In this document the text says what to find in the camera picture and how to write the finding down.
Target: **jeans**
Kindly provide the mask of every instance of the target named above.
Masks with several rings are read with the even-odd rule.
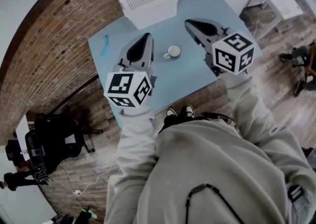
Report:
[[[291,56],[293,59],[298,58],[298,57],[304,57],[307,62],[310,61],[310,48],[308,46],[301,46],[297,49],[294,49],[291,53]],[[303,83],[303,88],[308,91],[315,91],[316,90],[316,82],[315,81],[310,81],[307,83]]]
[[[84,211],[81,211],[80,215],[76,219],[75,224],[88,224],[90,218],[91,218],[90,213],[86,213]]]
[[[178,125],[178,124],[181,124],[181,123],[184,123],[184,122],[188,122],[188,121],[192,121],[192,120],[208,120],[207,118],[205,117],[187,117],[187,118],[181,118],[179,116],[176,116],[176,115],[169,115],[167,116],[165,119],[164,119],[164,125],[162,127],[162,129],[160,130],[160,132],[170,126],[173,126],[173,125]]]
[[[19,187],[40,185],[36,180],[25,179],[29,175],[33,175],[34,171],[17,172],[14,174],[16,183]]]

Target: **white plastic basket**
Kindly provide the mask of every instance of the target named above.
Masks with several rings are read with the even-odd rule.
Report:
[[[119,0],[124,15],[137,29],[177,15],[178,0]]]

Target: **person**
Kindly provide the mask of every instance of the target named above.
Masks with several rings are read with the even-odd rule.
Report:
[[[37,182],[47,185],[47,181],[50,181],[50,176],[47,174],[44,167],[39,167],[34,173],[34,178]]]
[[[316,44],[311,46],[301,46],[297,49],[293,49],[291,54],[280,54],[282,62],[292,61],[298,57],[303,57],[307,66],[305,72],[313,76],[313,80],[309,82],[300,81],[295,85],[294,96],[297,97],[303,90],[315,91],[316,90],[316,60],[314,60],[316,54]]]
[[[6,173],[4,182],[0,182],[0,187],[8,187],[11,191],[16,191],[17,187],[46,185],[46,182],[38,182],[33,179],[25,179],[29,175],[34,175],[35,171],[19,171],[16,173]]]
[[[176,111],[172,108],[168,108],[166,111],[166,118],[164,119],[164,124],[163,127],[161,129],[164,130],[172,125],[178,125],[181,124],[183,122],[187,122],[187,121],[192,121],[192,120],[198,120],[198,119],[204,119],[203,117],[198,117],[198,118],[194,118],[194,109],[191,105],[187,105],[184,107],[185,110],[185,114],[184,116],[178,116],[178,114],[176,113]]]
[[[89,220],[97,219],[96,214],[89,208],[82,209],[77,219],[71,214],[66,214],[63,219],[58,220],[56,224],[88,224]]]
[[[120,112],[120,172],[109,178],[106,224],[312,219],[316,174],[295,136],[277,126],[247,73],[221,77],[239,133],[220,119],[190,118],[155,137],[150,96]]]

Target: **power strip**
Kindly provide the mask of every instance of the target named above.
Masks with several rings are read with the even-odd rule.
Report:
[[[80,196],[81,195],[81,191],[80,190],[74,190],[73,195],[74,196]]]

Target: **gray sweatshirt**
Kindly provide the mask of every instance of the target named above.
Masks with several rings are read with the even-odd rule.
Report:
[[[105,223],[184,224],[188,194],[200,184],[217,187],[245,224],[310,221],[316,176],[295,136],[276,125],[251,77],[225,73],[222,79],[242,137],[229,125],[200,120],[171,126],[154,138],[149,100],[120,113],[120,173],[109,179]],[[294,203],[287,194],[293,185],[304,192]],[[205,189],[192,196],[188,223],[239,222]]]

